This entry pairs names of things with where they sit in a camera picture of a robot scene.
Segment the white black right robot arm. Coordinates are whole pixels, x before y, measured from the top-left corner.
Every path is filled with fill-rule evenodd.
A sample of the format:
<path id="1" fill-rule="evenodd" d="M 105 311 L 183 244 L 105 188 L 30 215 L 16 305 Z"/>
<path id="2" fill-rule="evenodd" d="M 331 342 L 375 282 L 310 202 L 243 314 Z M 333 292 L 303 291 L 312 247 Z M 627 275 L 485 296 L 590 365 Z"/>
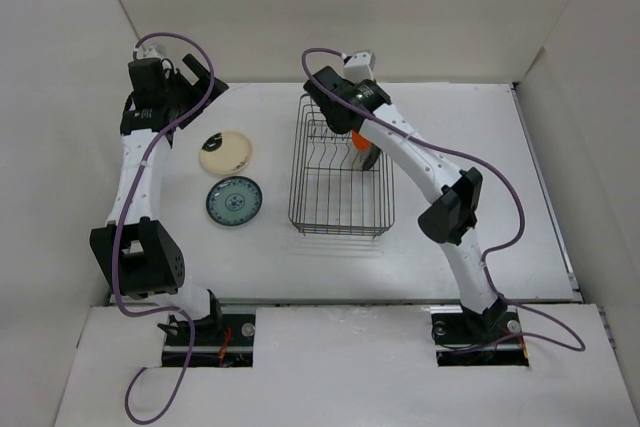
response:
<path id="1" fill-rule="evenodd" d="M 433 149 L 410 141 L 419 135 L 373 80 L 354 84 L 324 67 L 303 89 L 332 131 L 359 133 L 419 188 L 429 207 L 419 215 L 418 226 L 449 262 L 459 289 L 465 334 L 476 341 L 494 334 L 507 306 L 489 285 L 475 232 L 482 174 L 474 167 L 464 170 Z"/>

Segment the orange round plate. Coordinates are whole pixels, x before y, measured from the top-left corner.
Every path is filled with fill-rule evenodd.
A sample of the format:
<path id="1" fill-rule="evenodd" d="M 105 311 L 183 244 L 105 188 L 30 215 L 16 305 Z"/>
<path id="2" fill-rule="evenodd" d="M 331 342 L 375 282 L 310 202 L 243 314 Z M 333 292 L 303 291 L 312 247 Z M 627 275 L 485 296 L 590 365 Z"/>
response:
<path id="1" fill-rule="evenodd" d="M 359 152 L 365 152 L 372 146 L 372 143 L 369 140 L 364 138 L 355 130 L 351 131 L 351 141 Z"/>

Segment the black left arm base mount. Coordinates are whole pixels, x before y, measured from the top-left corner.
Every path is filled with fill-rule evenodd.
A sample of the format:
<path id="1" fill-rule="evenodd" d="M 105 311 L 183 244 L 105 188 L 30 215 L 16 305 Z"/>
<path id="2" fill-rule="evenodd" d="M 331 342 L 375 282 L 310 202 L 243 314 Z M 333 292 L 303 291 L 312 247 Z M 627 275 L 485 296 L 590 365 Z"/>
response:
<path id="1" fill-rule="evenodd" d="M 190 367 L 245 368 L 252 367 L 256 334 L 256 310 L 249 307 L 222 308 L 222 323 L 212 320 L 195 322 L 196 334 L 189 361 Z M 157 327 L 164 334 L 161 353 L 163 367 L 181 367 L 186 360 L 189 333 L 184 320 L 170 315 Z"/>

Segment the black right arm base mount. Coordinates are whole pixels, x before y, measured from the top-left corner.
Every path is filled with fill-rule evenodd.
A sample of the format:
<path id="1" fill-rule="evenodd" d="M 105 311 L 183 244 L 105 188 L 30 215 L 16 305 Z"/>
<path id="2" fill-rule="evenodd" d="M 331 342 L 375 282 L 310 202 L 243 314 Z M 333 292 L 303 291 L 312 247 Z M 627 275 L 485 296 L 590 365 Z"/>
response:
<path id="1" fill-rule="evenodd" d="M 431 311 L 431 336 L 439 367 L 528 367 L 529 358 L 520 337 L 498 340 L 521 332 L 519 316 L 508 310 L 488 332 L 473 333 L 461 311 Z"/>

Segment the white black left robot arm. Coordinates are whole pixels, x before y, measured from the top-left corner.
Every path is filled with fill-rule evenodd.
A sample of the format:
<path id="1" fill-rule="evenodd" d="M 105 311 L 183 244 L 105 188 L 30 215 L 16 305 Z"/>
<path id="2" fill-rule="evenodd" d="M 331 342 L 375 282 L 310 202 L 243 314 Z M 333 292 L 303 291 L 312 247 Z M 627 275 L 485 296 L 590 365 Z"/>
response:
<path id="1" fill-rule="evenodd" d="M 112 210 L 90 233 L 91 250 L 113 292 L 183 310 L 189 331 L 204 344 L 223 334 L 215 295 L 194 286 L 176 241 L 160 221 L 161 186 L 174 134 L 227 91 L 193 55 L 182 59 L 195 75 L 190 82 L 172 62 L 150 51 L 128 65 L 132 91 L 120 122 L 123 157 Z"/>

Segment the blue white patterned plate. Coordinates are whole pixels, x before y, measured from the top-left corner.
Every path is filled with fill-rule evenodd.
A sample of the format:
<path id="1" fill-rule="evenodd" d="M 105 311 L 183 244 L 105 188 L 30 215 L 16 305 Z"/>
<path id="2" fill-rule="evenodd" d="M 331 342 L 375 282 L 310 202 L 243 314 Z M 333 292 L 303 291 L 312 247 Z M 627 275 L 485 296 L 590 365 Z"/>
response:
<path id="1" fill-rule="evenodd" d="M 260 211 L 260 186 L 245 176 L 230 176 L 217 182 L 208 192 L 205 209 L 209 218 L 223 227 L 239 227 Z"/>

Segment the cream plate with black mark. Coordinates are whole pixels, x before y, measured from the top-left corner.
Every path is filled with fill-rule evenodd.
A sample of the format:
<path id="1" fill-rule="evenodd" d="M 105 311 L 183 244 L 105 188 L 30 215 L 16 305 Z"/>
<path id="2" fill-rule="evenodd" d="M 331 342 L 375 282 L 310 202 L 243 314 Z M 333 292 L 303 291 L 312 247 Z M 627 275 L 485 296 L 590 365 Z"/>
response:
<path id="1" fill-rule="evenodd" d="M 229 176 L 244 169 L 252 154 L 253 145 L 247 136 L 227 130 L 212 135 L 202 144 L 199 161 L 207 172 Z"/>

